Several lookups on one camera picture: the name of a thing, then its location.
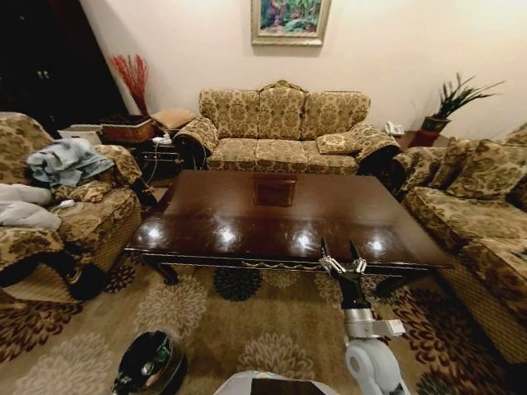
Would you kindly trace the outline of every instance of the picture frame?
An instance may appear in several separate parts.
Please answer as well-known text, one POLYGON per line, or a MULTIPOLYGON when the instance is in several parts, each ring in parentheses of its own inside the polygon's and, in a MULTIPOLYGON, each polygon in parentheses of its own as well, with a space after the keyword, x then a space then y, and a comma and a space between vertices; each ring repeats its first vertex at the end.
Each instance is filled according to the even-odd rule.
POLYGON ((251 0, 252 45, 324 43, 331 0, 251 0))

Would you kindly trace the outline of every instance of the loveseat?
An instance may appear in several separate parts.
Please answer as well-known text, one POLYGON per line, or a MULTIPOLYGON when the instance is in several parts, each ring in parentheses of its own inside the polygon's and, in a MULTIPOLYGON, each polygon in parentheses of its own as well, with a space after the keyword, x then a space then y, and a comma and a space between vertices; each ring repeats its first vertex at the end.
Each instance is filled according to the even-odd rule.
POLYGON ((527 124, 504 142, 452 138, 446 148, 411 148, 391 171, 403 205, 459 257, 441 276, 512 364, 527 362, 525 162, 527 124))
POLYGON ((360 92, 310 93, 287 81, 257 91, 205 89, 201 116, 181 129, 175 145, 186 165, 210 170, 374 174, 400 149, 364 122, 369 108, 370 99, 360 92), (319 152, 317 137, 345 132, 360 149, 352 155, 319 152))
MULTIPOLYGON (((0 141, 0 183, 35 185, 26 157, 52 137, 24 114, 0 113, 0 141)), ((105 273, 141 223, 138 196, 152 200, 127 150, 95 149, 114 166, 79 187, 52 188, 50 211, 57 212, 62 200, 81 202, 57 212, 57 230, 0 225, 0 292, 20 300, 73 302, 101 291, 105 273)))

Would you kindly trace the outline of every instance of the glossy tabletop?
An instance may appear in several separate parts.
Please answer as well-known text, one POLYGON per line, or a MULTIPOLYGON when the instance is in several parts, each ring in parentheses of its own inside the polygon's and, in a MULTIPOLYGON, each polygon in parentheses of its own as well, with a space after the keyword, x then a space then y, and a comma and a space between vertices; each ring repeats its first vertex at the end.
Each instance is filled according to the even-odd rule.
POLYGON ((448 266, 444 253, 374 177, 184 170, 128 249, 202 257, 448 266))

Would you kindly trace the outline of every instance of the blue clothing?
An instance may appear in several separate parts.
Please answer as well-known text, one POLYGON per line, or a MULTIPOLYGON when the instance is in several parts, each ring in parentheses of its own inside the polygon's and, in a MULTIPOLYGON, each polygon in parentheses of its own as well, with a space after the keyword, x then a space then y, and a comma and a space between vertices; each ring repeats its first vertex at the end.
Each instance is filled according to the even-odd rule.
POLYGON ((76 187, 114 165, 84 138, 64 138, 32 153, 27 164, 33 178, 45 183, 76 187))

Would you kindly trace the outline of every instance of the patterned rug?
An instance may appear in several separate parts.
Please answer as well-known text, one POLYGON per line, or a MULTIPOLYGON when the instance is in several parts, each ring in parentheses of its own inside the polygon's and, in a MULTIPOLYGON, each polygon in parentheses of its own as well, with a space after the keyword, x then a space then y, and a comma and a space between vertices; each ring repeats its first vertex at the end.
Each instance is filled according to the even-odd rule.
MULTIPOLYGON (((267 370, 358 394, 343 356, 337 283, 323 273, 178 267, 165 286, 123 258, 105 292, 80 304, 0 300, 0 393, 106 394, 140 332, 179 338, 189 370, 179 394, 212 394, 232 374, 267 370)), ((367 277, 371 295, 379 277, 367 277)), ((404 337, 386 339, 412 393, 508 394, 507 366, 460 303, 432 279, 371 297, 404 337)))

